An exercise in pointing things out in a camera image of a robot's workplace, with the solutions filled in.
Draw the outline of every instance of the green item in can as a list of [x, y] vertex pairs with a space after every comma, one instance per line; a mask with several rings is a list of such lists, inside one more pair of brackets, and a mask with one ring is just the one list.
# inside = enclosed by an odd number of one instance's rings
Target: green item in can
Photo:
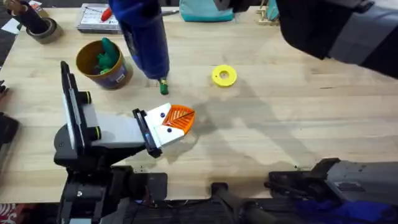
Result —
[[108, 72], [108, 71], [110, 71], [110, 70], [111, 70], [111, 69], [109, 69], [109, 68], [105, 68], [104, 70], [101, 71], [100, 74], [102, 75], [102, 74], [104, 74], [104, 73], [106, 73], [106, 72]]
[[105, 68], [113, 68], [114, 63], [107, 53], [97, 55], [98, 66], [104, 70]]
[[114, 44], [106, 37], [102, 38], [102, 48], [104, 49], [106, 55], [111, 59], [113, 65], [110, 68], [114, 67], [119, 59], [119, 54]]

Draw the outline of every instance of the wooden tabletop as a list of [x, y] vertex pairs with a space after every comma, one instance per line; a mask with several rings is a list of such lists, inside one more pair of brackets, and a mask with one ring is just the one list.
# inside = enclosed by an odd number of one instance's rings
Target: wooden tabletop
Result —
[[[207, 198], [224, 181], [245, 197], [269, 197], [263, 182], [273, 170], [310, 169], [320, 159], [398, 161], [398, 82], [333, 60], [320, 61], [289, 46], [279, 27], [259, 26], [256, 8], [236, 21], [187, 23], [164, 18], [170, 52], [170, 95], [134, 67], [127, 86], [101, 89], [76, 68], [75, 57], [104, 35], [75, 29], [79, 9], [46, 9], [64, 29], [40, 45], [21, 32], [0, 78], [12, 89], [2, 110], [21, 122], [2, 152], [0, 203], [58, 202], [66, 180], [53, 163], [53, 139], [65, 124], [60, 61], [69, 63], [78, 87], [89, 90], [97, 112], [132, 116], [166, 102], [195, 109], [195, 124], [161, 158], [146, 152], [120, 164], [169, 175], [168, 199]], [[107, 35], [130, 58], [121, 35]], [[211, 72], [228, 64], [238, 73], [230, 88]]]

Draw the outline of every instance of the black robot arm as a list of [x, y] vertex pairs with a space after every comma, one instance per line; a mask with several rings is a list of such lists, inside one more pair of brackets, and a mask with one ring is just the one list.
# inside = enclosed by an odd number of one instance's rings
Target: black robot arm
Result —
[[[246, 11], [252, 0], [215, 0], [219, 10]], [[291, 46], [323, 60], [398, 78], [398, 10], [370, 0], [276, 0], [280, 29]]]

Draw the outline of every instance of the red marker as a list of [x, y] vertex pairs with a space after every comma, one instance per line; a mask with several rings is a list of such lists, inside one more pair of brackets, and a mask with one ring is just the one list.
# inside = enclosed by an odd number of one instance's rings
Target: red marker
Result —
[[112, 9], [109, 7], [102, 13], [101, 20], [103, 22], [107, 21], [111, 16], [112, 16]]

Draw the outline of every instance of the orange triangular object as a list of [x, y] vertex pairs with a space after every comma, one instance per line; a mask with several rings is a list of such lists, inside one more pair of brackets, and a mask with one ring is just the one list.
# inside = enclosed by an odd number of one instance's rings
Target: orange triangular object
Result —
[[182, 129], [187, 134], [192, 127], [195, 111], [182, 105], [172, 105], [163, 125]]

